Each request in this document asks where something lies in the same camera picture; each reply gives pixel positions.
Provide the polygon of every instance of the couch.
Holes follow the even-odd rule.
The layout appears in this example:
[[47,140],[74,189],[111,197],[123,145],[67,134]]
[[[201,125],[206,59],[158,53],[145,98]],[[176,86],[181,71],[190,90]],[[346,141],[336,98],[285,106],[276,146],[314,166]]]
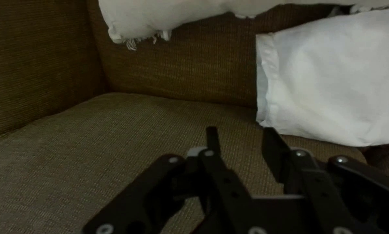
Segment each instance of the couch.
[[[247,190],[281,194],[255,123],[255,34],[331,10],[225,15],[130,53],[110,41],[96,0],[0,2],[0,234],[78,233],[155,159],[203,146],[212,125]],[[358,149],[283,138],[322,162],[367,163]],[[190,201],[164,233],[189,233],[201,219]]]

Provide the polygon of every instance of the couch backrest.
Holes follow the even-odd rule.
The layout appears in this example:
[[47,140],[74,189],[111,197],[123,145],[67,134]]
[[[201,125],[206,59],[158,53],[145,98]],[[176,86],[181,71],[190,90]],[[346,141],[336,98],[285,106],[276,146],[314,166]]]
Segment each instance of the couch backrest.
[[110,88],[186,101],[257,106],[255,34],[328,16],[331,7],[280,7],[255,20],[232,15],[189,24],[172,41],[139,45],[137,53],[107,36],[98,0],[90,17]]
[[86,0],[0,0],[0,133],[102,92]]

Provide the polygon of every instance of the black metal bracket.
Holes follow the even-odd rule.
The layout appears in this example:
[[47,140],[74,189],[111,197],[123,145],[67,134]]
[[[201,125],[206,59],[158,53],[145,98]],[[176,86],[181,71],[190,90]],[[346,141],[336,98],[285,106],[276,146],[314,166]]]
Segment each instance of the black metal bracket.
[[389,233],[389,179],[346,157],[323,164],[264,132],[264,159],[284,198],[253,199],[220,158],[216,128],[197,158],[165,155],[104,207],[85,234],[155,234],[186,199],[198,197],[204,220],[195,234]]

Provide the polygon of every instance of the white pillow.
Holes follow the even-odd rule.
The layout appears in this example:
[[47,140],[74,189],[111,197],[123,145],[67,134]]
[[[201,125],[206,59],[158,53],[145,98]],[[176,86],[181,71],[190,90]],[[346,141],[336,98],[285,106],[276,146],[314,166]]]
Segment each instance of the white pillow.
[[389,144],[389,10],[258,36],[258,123],[353,147]]
[[141,41],[162,32],[165,32],[164,40],[169,40],[169,32],[186,23],[227,12],[241,19],[255,17],[289,3],[389,6],[389,0],[99,0],[108,34],[115,43]]

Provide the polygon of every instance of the couch cushion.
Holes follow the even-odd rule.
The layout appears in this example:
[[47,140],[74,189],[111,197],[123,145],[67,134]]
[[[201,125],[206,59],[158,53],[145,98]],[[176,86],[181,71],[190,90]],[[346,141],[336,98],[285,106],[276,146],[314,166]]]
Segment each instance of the couch cushion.
[[184,25],[169,43],[113,45],[98,0],[87,0],[107,81],[113,92],[257,106],[255,36],[325,17],[331,7],[279,7],[255,20],[232,15]]
[[86,2],[0,2],[0,134],[104,92]]
[[[254,196],[280,194],[260,155],[255,110],[143,95],[107,94],[0,136],[0,234],[78,233],[156,158],[204,145],[216,125],[223,159]],[[357,150],[288,138],[322,160]],[[195,203],[165,233],[198,224]]]

